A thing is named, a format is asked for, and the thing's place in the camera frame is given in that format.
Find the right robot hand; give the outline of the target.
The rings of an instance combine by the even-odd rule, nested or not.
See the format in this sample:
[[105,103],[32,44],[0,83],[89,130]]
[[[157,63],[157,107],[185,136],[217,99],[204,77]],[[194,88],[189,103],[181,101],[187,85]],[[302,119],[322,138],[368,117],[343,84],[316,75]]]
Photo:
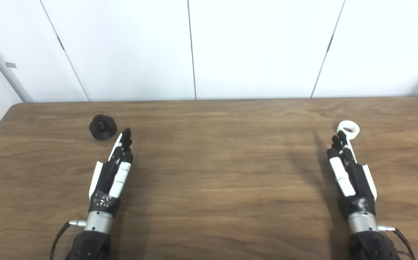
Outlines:
[[358,211],[376,215],[376,198],[363,166],[354,158],[349,139],[344,131],[340,130],[333,135],[332,141],[327,156],[338,186],[339,212],[344,218]]

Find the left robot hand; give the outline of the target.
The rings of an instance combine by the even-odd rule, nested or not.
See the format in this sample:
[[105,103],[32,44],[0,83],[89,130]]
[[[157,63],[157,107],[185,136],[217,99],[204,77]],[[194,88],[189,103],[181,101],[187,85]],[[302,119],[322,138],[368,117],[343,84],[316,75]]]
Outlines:
[[132,131],[125,128],[117,138],[106,162],[97,162],[89,189],[89,211],[117,215],[121,193],[133,163]]

